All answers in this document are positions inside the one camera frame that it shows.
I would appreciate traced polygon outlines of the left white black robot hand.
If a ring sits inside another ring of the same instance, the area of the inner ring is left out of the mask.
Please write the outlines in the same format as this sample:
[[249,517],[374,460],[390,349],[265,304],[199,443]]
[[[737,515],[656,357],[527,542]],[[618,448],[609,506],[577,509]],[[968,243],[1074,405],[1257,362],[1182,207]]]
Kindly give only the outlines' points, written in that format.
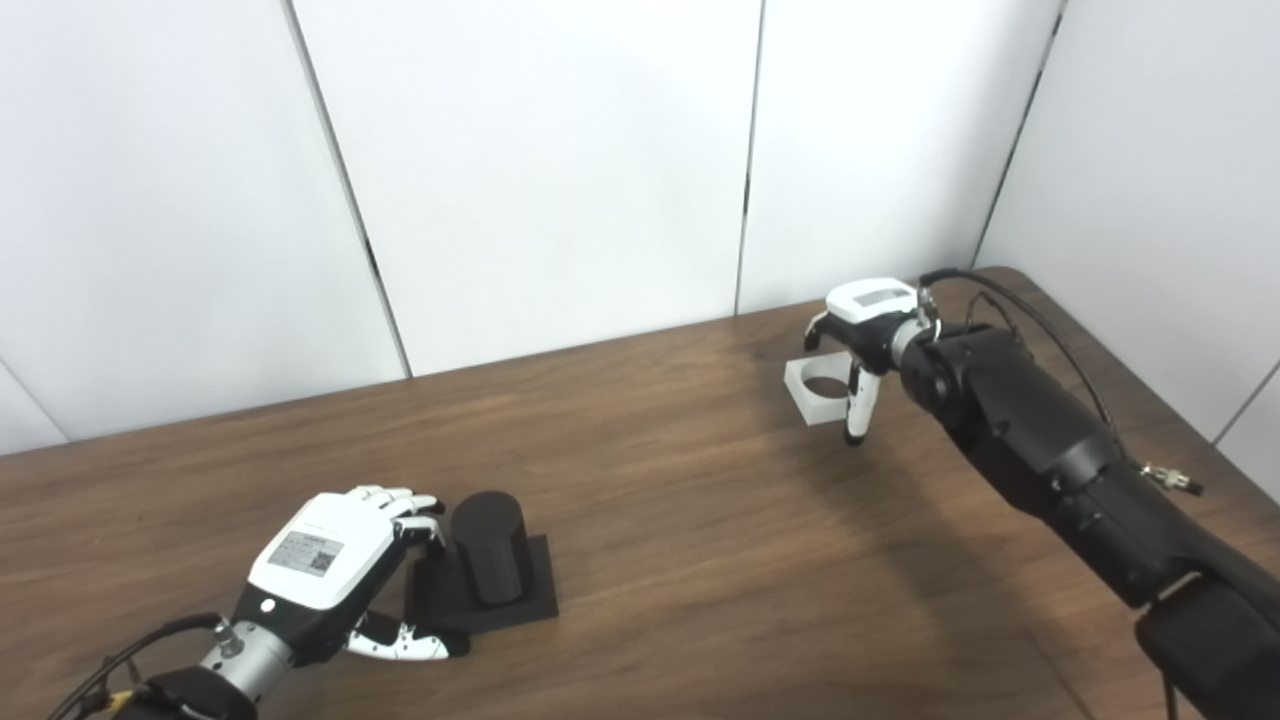
[[255,559],[233,623],[278,638],[292,667],[325,664],[340,651],[401,662],[470,655],[466,635],[372,610],[411,550],[444,557],[444,512],[438,497],[403,487],[316,495]]

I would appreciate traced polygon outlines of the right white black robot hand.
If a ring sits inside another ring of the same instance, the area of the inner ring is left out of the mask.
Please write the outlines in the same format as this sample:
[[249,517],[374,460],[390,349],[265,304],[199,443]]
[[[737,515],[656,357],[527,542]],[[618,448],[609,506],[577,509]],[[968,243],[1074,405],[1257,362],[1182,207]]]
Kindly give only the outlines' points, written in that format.
[[846,445],[861,445],[879,397],[881,382],[900,369],[908,343],[924,333],[916,290],[893,278],[854,281],[826,296],[826,310],[810,319],[806,352],[829,338],[852,356],[847,377]]

